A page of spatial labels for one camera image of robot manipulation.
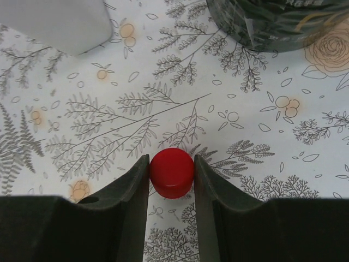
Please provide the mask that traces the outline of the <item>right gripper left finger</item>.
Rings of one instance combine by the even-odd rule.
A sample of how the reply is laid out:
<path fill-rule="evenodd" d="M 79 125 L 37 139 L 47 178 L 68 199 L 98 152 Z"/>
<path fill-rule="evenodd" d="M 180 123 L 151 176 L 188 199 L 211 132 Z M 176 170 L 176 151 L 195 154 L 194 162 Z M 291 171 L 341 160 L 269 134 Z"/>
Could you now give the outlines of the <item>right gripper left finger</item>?
<path fill-rule="evenodd" d="M 74 204 L 57 195 L 1 197 L 1 261 L 141 261 L 149 155 Z"/>

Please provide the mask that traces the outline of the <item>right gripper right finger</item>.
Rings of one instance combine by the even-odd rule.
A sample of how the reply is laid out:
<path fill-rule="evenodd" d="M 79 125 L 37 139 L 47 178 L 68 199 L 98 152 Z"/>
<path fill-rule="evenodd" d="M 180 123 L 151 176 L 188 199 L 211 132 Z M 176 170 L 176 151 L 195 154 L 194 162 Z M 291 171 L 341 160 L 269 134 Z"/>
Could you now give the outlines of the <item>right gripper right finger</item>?
<path fill-rule="evenodd" d="M 201 261 L 348 261 L 348 200 L 260 201 L 194 163 Z"/>

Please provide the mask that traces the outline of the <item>red bottle cap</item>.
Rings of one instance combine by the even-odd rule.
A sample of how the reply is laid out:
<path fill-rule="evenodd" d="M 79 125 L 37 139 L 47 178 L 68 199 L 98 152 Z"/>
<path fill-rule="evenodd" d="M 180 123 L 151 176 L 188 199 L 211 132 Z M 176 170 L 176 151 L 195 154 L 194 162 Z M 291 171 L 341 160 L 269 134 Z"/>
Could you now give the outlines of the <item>red bottle cap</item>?
<path fill-rule="evenodd" d="M 164 198 L 177 199 L 189 192 L 194 180 L 194 161 L 184 150 L 167 148 L 150 163 L 154 189 Z"/>

